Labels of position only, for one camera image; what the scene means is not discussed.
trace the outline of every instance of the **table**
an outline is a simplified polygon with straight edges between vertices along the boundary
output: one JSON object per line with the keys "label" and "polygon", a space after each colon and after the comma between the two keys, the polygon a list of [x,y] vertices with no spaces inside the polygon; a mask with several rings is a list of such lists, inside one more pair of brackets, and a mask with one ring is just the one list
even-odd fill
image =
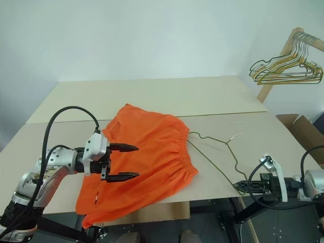
{"label": "table", "polygon": [[[233,135],[243,133],[235,137],[230,142],[230,146],[239,161],[238,168],[247,175],[259,163],[258,160],[264,153],[269,153],[281,164],[286,177],[300,174],[299,162],[305,150],[284,125],[268,112],[189,116],[181,117],[181,119],[191,131],[198,131],[203,136],[228,140]],[[108,122],[107,120],[100,121],[100,127],[104,128]],[[7,206],[21,176],[39,158],[46,125],[44,123],[26,124],[0,154],[2,162],[0,183],[6,185],[6,187],[1,187],[0,210],[3,211]],[[93,132],[93,128],[93,121],[54,123],[49,138],[49,147],[56,144],[83,147]],[[189,135],[189,140],[211,158],[232,182],[244,179],[234,170],[235,161],[226,146],[211,140],[202,141],[193,134]],[[188,144],[188,152],[199,174],[186,188],[160,203],[238,196],[225,178],[190,144]],[[305,161],[305,169],[320,169],[320,167],[309,156]],[[67,176],[44,213],[74,212],[82,180],[83,174]]]}
{"label": "table", "polygon": [[[21,176],[39,158],[47,122],[58,109],[68,105],[82,106],[101,120],[103,129],[125,103],[180,116],[191,131],[200,132],[203,136],[227,141],[242,133],[230,142],[230,147],[239,161],[238,168],[247,175],[264,153],[269,153],[281,164],[284,176],[300,174],[299,162],[305,150],[274,114],[266,112],[266,108],[237,76],[62,82],[0,153],[0,210],[3,212],[8,205]],[[56,144],[83,147],[94,128],[94,123],[89,120],[88,115],[80,111],[64,112],[53,124],[48,147]],[[235,161],[225,145],[201,140],[194,134],[190,134],[189,140],[211,158],[232,182],[244,179],[234,170]],[[167,203],[238,196],[221,173],[190,144],[188,152],[199,174],[177,194],[149,206],[153,210]],[[306,159],[306,170],[319,168],[310,156]],[[44,213],[74,212],[82,179],[83,174],[67,176]],[[188,209],[188,204],[181,207]],[[185,218],[186,212],[179,218]]]}

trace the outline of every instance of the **metal hanger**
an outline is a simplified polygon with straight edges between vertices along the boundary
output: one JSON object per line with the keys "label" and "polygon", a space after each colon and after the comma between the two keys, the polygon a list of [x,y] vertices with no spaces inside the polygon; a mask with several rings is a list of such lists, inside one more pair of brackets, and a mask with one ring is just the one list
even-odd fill
{"label": "metal hanger", "polygon": [[[250,76],[258,84],[317,84],[323,77],[323,69],[314,62],[307,62],[309,45],[314,36],[297,32],[293,36],[292,50],[288,55],[260,60],[250,68]],[[285,72],[293,67],[305,68],[304,72]]]}

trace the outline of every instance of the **orange shorts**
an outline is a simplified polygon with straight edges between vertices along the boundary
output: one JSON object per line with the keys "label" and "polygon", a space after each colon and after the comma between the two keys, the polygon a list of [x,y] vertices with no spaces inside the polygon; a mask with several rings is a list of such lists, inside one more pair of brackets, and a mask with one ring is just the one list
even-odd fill
{"label": "orange shorts", "polygon": [[107,183],[100,175],[84,177],[76,212],[86,215],[83,227],[112,221],[181,190],[198,173],[187,152],[188,127],[180,119],[127,104],[103,133],[111,143],[127,143],[137,151],[114,151],[111,174],[140,176]]}

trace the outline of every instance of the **white wall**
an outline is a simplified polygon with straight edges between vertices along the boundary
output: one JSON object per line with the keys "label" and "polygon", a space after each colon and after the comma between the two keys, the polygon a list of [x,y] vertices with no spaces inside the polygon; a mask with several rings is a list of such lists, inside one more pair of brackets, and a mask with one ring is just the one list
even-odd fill
{"label": "white wall", "polygon": [[[324,39],[323,13],[322,0],[2,0],[0,149],[60,81],[239,74],[256,92],[248,67],[297,26]],[[314,118],[323,91],[275,87],[266,105]]]}

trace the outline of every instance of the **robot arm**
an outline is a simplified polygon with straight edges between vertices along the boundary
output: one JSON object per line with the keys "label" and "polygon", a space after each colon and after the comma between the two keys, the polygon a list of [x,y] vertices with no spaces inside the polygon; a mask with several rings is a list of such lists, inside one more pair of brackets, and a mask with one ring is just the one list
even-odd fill
{"label": "robot arm", "polygon": [[15,230],[5,234],[1,241],[25,242],[31,240],[37,230],[37,221],[42,216],[44,208],[51,201],[55,191],[63,178],[67,175],[84,172],[86,176],[101,174],[101,180],[107,182],[126,181],[138,176],[138,173],[121,172],[110,175],[110,154],[113,150],[129,152],[138,150],[128,144],[109,144],[101,133],[94,133],[87,141],[85,147],[67,149],[57,147],[50,154],[49,162],[44,174],[43,184],[36,196],[30,212],[24,212],[35,191],[41,171],[40,158],[35,166],[23,175],[13,193],[11,202],[0,219],[0,233],[2,233],[17,217],[19,224]]}

